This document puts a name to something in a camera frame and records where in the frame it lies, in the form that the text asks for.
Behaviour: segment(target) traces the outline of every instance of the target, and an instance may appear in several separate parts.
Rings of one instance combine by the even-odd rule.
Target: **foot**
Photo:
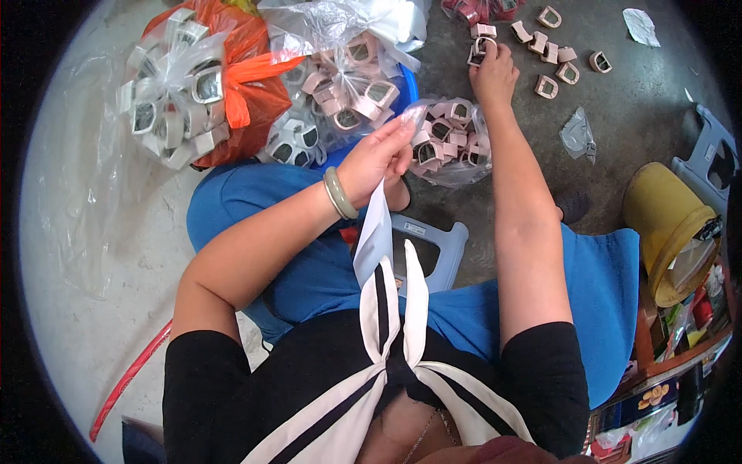
[[[404,176],[391,182],[384,182],[384,195],[387,197],[387,206],[391,212],[402,211],[410,205],[410,189],[407,188]]]
[[[590,211],[592,200],[581,190],[569,190],[554,197],[554,204],[560,211],[562,222],[574,224]]]

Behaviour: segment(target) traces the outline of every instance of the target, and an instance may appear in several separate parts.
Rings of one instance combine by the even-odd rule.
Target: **red plastic bag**
[[[512,21],[524,3],[525,0],[441,0],[441,8],[449,17],[458,13],[474,26],[478,22]]]
[[[278,75],[296,67],[303,56],[271,65],[272,54],[265,22],[219,0],[189,0],[155,16],[144,29],[146,36],[180,8],[196,12],[196,21],[212,34],[234,27],[224,41],[225,111],[230,135],[194,166],[208,168],[245,160],[268,142],[273,122],[291,107],[291,99]]]

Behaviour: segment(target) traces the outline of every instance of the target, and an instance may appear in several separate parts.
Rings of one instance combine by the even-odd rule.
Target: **black shirt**
[[[395,343],[403,337],[400,331]],[[485,383],[518,409],[536,444],[558,458],[582,449],[590,411],[572,324],[553,322],[514,336],[497,365],[457,350],[428,327],[422,359],[456,366]],[[368,362],[357,310],[294,327],[254,373],[243,347],[228,336],[182,334],[165,355],[168,462],[239,463],[279,425]],[[398,393],[393,388],[384,392],[377,413]],[[421,382],[407,394],[442,406]]]

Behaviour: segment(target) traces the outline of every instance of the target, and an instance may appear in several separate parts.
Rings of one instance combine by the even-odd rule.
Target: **black and white top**
[[[458,351],[427,327],[427,287],[412,244],[405,248],[404,321],[385,258],[359,311],[298,325],[253,374],[226,335],[173,340],[162,402],[168,462],[352,463],[402,388],[448,410],[463,445],[517,435],[560,458],[579,452],[589,410],[574,326],[520,333],[497,366]]]

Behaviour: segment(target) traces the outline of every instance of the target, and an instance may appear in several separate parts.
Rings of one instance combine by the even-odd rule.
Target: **blue plastic stool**
[[[429,293],[451,290],[462,262],[464,245],[469,239],[469,229],[463,223],[457,222],[453,224],[450,232],[444,232],[419,220],[394,214],[392,229],[431,242],[441,250],[436,268],[425,278],[425,283]],[[395,277],[402,282],[399,295],[407,296],[407,279],[398,274],[395,274]]]
[[[677,175],[706,205],[711,206],[717,214],[722,215],[726,222],[726,204],[729,201],[729,186],[725,189],[717,188],[709,180],[709,170],[716,157],[719,145],[725,142],[732,151],[734,173],[739,168],[737,144],[734,137],[711,114],[711,111],[702,105],[696,106],[696,111],[703,118],[701,130],[691,157],[683,161],[678,157],[672,158],[672,171]]]

